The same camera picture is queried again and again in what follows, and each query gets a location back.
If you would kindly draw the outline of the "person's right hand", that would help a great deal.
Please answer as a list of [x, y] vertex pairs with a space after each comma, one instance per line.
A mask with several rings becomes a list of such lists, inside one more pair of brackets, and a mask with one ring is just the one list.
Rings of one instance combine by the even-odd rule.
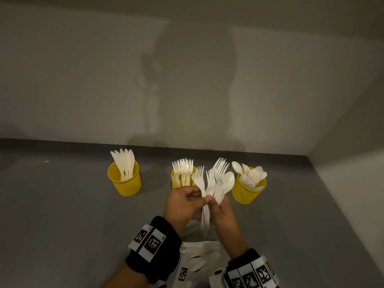
[[217, 237], [220, 241], [220, 239], [223, 238], [224, 235], [228, 235], [229, 233], [239, 232], [237, 220], [235, 218], [235, 215], [233, 213], [233, 209], [231, 207], [231, 217], [228, 219], [214, 219], [212, 217], [212, 221], [214, 224], [215, 232], [217, 234]]

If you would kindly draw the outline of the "person's left hand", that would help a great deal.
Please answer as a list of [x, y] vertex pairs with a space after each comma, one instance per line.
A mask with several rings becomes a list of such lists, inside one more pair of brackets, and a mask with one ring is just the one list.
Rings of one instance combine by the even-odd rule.
[[190, 222], [190, 220], [183, 218], [183, 201], [183, 187], [172, 189], [167, 196], [163, 213], [163, 218], [171, 224], [178, 235], [182, 234]]

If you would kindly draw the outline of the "white plastic fork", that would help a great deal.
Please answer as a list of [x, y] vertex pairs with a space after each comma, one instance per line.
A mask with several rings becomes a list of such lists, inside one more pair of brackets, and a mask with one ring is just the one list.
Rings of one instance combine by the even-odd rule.
[[222, 169], [227, 165], [226, 159], [219, 158], [212, 168], [212, 175], [215, 180], [215, 187], [212, 193], [212, 196], [215, 196], [215, 192], [218, 190], [218, 175], [221, 173]]
[[216, 188], [216, 179], [214, 176], [215, 172], [213, 169], [206, 171], [207, 177], [207, 188], [205, 190], [206, 195], [211, 195], [214, 197], [215, 188]]
[[[199, 166], [194, 173], [194, 183], [199, 187], [201, 196], [206, 197], [205, 182], [204, 182], [204, 166]], [[200, 228], [202, 231], [206, 231], [209, 228], [209, 208], [205, 205], [202, 209]]]
[[229, 167], [228, 162], [221, 162], [218, 171], [215, 174], [215, 179], [216, 179], [216, 189], [215, 189], [215, 199], [218, 204], [220, 204], [223, 200], [224, 197], [224, 191], [223, 191], [223, 186], [227, 184], [228, 179], [226, 178], [226, 171]]

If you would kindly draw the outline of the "white plastic spoon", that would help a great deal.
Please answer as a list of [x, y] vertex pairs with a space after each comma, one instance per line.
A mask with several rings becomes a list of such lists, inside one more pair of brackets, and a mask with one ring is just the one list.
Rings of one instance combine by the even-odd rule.
[[218, 204], [220, 204], [223, 201], [225, 194], [232, 190], [234, 186], [234, 182], [235, 182], [235, 175], [233, 174], [233, 172], [229, 171], [224, 174], [219, 196], [217, 199]]

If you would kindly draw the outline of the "person's left forearm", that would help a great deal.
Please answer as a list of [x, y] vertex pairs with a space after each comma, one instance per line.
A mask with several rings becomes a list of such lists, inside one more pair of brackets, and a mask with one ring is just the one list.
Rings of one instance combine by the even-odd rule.
[[124, 264], [100, 288], [148, 288], [148, 286], [149, 282], [144, 274]]

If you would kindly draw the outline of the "person's right forearm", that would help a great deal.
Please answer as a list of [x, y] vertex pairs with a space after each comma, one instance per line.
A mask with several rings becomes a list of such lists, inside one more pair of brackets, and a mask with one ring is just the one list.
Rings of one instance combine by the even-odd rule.
[[239, 232], [229, 233], [220, 239], [225, 251], [231, 260], [242, 256], [250, 247]]

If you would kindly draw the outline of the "yellow cup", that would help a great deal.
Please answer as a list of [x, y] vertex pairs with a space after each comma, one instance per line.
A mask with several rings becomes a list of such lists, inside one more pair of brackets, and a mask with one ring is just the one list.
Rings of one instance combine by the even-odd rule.
[[[196, 167], [193, 166], [193, 171], [192, 171], [192, 174], [190, 175], [189, 179], [190, 179], [190, 185], [195, 185], [195, 182], [194, 182], [194, 173], [196, 172]], [[177, 177], [175, 175], [175, 168], [173, 168], [172, 172], [171, 172], [171, 184], [172, 184], [172, 188], [178, 188], [178, 187], [181, 187], [182, 184], [181, 184], [181, 177]]]
[[122, 196], [129, 197], [135, 195], [139, 192], [142, 186], [141, 174], [137, 161], [134, 162], [133, 177], [131, 179], [126, 181], [118, 180], [121, 178], [121, 173], [115, 162], [113, 162], [108, 168], [108, 177], [119, 194]]
[[235, 179], [234, 186], [232, 188], [233, 198], [242, 204], [251, 203], [262, 191], [252, 191], [242, 186], [239, 181]]

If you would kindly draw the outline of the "bunch of white plastic forks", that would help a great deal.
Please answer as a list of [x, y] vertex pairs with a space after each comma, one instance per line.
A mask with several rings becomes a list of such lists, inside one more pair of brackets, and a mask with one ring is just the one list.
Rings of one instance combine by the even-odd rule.
[[172, 162], [172, 168], [175, 168], [175, 175], [181, 177], [181, 184], [183, 186], [190, 186], [190, 175], [193, 171], [194, 162], [192, 159], [179, 159]]

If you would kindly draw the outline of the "bunch of white plastic spoons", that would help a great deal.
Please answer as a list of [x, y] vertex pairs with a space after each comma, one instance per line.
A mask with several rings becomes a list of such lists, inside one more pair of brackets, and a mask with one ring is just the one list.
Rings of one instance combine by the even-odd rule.
[[266, 187], [267, 173], [261, 166], [252, 169], [245, 164], [233, 161], [232, 167], [237, 172], [236, 180], [247, 189], [262, 191]]

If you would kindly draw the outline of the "pile of white plastic cutlery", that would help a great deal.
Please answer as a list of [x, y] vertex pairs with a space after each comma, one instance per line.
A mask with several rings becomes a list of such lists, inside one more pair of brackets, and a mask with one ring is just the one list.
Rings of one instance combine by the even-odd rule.
[[200, 228], [200, 222], [191, 220], [181, 235], [180, 255], [183, 268], [187, 268], [187, 281], [207, 280], [215, 270], [223, 266], [225, 252], [218, 236], [210, 225], [208, 230]]

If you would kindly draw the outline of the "black left wrist marker band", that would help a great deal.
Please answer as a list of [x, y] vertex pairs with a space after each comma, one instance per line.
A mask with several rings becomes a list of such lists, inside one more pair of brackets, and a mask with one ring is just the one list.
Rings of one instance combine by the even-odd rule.
[[178, 266], [181, 244], [171, 224], [156, 216], [131, 241], [125, 262], [133, 271], [143, 274], [151, 285], [166, 282]]

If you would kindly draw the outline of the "black wrist marker band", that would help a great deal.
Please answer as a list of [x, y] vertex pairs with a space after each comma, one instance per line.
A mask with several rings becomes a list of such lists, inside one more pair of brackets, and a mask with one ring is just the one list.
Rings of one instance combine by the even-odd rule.
[[230, 260], [223, 278], [225, 288], [280, 288], [266, 257], [253, 248]]
[[151, 285], [166, 282], [178, 266], [181, 244], [171, 224], [156, 216], [131, 241], [125, 262], [133, 271], [143, 274]]

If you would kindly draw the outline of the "black right wrist marker band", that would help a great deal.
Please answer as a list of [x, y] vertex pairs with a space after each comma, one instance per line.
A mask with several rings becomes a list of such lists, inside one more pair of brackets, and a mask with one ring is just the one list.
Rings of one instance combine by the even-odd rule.
[[280, 288], [266, 257], [253, 248], [230, 260], [223, 278], [225, 288]]

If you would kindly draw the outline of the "bunch of white plastic knives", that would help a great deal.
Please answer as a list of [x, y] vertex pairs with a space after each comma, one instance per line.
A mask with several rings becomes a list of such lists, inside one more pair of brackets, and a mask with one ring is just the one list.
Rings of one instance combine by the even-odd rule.
[[133, 151], [127, 149], [120, 149], [120, 151], [110, 152], [121, 174], [120, 181], [132, 179], [134, 176], [135, 157]]

